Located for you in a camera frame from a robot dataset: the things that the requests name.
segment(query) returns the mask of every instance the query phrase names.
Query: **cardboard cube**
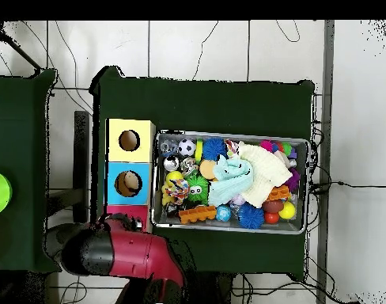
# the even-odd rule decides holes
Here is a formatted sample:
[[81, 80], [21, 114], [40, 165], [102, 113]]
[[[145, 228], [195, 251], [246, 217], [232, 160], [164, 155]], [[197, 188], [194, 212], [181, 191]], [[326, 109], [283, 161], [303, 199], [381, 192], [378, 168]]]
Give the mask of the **cardboard cube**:
[[110, 162], [152, 162], [155, 126], [149, 120], [108, 119]]
[[[128, 177], [136, 185], [127, 185]], [[149, 205], [151, 163], [108, 163], [108, 205]]]

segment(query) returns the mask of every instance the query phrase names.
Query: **toy bin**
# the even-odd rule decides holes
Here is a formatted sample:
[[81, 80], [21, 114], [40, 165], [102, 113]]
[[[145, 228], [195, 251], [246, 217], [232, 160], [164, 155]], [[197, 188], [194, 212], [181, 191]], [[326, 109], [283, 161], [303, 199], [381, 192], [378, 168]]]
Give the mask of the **toy bin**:
[[[215, 219], [197, 220], [195, 222], [184, 223], [178, 217], [168, 217], [162, 206], [161, 188], [164, 185], [167, 171], [164, 168], [164, 157], [161, 155], [160, 144], [165, 140], [174, 140], [177, 143], [183, 139], [207, 140], [210, 138], [230, 139], [236, 143], [243, 141], [245, 144], [258, 146], [262, 140], [289, 143], [297, 153], [296, 170], [300, 174], [300, 187], [294, 193], [293, 200], [290, 200], [296, 208], [296, 214], [291, 219], [279, 218], [275, 224], [264, 223], [259, 229], [245, 229], [240, 226], [237, 217], [232, 216], [228, 222], [220, 222]], [[308, 212], [308, 182], [309, 182], [309, 162], [310, 162], [310, 143], [304, 139], [277, 138], [254, 135], [231, 135], [216, 133], [201, 133], [192, 131], [159, 131], [154, 143], [153, 160], [153, 194], [151, 207], [151, 220], [154, 225], [159, 227], [181, 228], [186, 230], [224, 230], [236, 232], [251, 232], [257, 234], [301, 234], [305, 230]]]

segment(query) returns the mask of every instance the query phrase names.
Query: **shape sorter box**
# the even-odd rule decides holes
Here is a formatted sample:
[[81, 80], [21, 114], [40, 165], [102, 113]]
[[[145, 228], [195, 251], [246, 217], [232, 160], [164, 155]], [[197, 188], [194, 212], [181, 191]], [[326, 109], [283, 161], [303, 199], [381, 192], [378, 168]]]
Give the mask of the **shape sorter box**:
[[155, 125], [149, 120], [108, 119], [110, 162], [152, 162]]
[[[138, 192], [132, 196], [122, 196], [115, 187], [117, 177], [124, 172], [132, 172], [138, 176]], [[108, 205], [148, 205], [150, 203], [151, 163], [108, 163]]]

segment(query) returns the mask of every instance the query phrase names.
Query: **dark green tablecloth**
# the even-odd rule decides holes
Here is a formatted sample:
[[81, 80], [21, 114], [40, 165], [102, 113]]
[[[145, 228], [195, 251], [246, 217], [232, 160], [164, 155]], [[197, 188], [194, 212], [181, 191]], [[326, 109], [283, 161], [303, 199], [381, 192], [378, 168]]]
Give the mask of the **dark green tablecloth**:
[[55, 70], [33, 78], [0, 76], [0, 173], [13, 189], [0, 213], [0, 269], [52, 272], [43, 250], [46, 214], [47, 92]]
[[[207, 131], [310, 139], [314, 85], [273, 82], [191, 82], [124, 78], [102, 69], [90, 92], [99, 112], [98, 208], [104, 195], [104, 121], [151, 120], [157, 130]], [[199, 271], [275, 272], [303, 276], [305, 234], [254, 234], [156, 228], [182, 240]]]

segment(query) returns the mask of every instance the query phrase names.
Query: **orange toy block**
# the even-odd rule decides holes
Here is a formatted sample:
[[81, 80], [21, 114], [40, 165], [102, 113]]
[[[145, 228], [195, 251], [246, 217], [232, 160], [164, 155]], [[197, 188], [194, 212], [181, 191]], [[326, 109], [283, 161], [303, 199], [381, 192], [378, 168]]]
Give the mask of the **orange toy block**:
[[179, 211], [180, 222], [187, 224], [188, 222], [197, 222], [197, 220], [215, 219], [217, 210], [215, 206], [197, 207], [196, 209]]
[[266, 201], [280, 200], [281, 198], [288, 198], [290, 196], [289, 187], [282, 185], [278, 188], [273, 188]]

